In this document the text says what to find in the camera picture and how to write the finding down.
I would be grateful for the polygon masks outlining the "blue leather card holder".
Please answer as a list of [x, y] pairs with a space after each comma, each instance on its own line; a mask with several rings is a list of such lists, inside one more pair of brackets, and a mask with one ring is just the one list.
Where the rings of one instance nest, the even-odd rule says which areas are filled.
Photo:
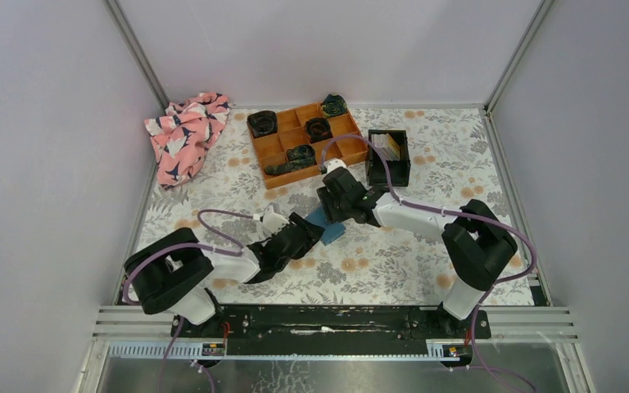
[[327, 221], [327, 217], [322, 206], [318, 206], [316, 209], [312, 210], [305, 219], [309, 223], [324, 229], [324, 233], [322, 234], [320, 241], [325, 246], [329, 246], [334, 243], [345, 233], [346, 230], [346, 227], [342, 223], [330, 224]]

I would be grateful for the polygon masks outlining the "wooden compartment tray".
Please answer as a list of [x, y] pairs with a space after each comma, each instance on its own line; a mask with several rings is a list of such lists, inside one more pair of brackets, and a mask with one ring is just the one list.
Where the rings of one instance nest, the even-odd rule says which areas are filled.
[[[367, 145], [359, 140], [362, 133], [350, 110], [345, 115], [326, 118], [331, 125], [332, 138], [310, 143], [304, 126], [309, 119], [324, 117], [319, 104], [311, 103], [294, 109], [275, 111], [278, 117], [278, 132], [275, 134], [254, 139], [247, 128], [247, 134], [255, 148], [258, 165], [268, 189], [314, 177], [320, 174], [319, 165], [326, 160], [338, 158], [347, 165], [354, 165], [367, 158]], [[300, 145], [311, 145], [314, 148], [316, 165], [279, 176], [265, 174], [266, 165], [285, 163], [286, 151]]]

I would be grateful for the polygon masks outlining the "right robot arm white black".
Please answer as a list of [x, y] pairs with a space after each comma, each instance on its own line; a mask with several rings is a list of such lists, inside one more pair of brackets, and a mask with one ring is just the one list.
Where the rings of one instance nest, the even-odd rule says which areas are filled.
[[457, 337], [468, 328], [469, 315], [518, 251], [508, 227], [482, 201], [472, 199], [457, 212], [431, 210], [387, 187], [366, 188], [345, 167], [328, 169], [323, 184], [317, 193], [331, 224], [352, 219], [442, 241], [458, 276], [437, 315], [445, 336]]

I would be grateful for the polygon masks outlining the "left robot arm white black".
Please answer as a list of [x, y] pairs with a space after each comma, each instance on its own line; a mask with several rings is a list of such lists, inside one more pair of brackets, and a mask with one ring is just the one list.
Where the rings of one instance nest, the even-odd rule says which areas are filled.
[[297, 213], [282, 215], [272, 206], [250, 215], [261, 223], [266, 239], [224, 249], [199, 242], [190, 228], [179, 228], [124, 262], [122, 300], [148, 315], [169, 310], [204, 337], [221, 325], [219, 303], [209, 289], [214, 280], [257, 284], [304, 257], [324, 235], [324, 228]]

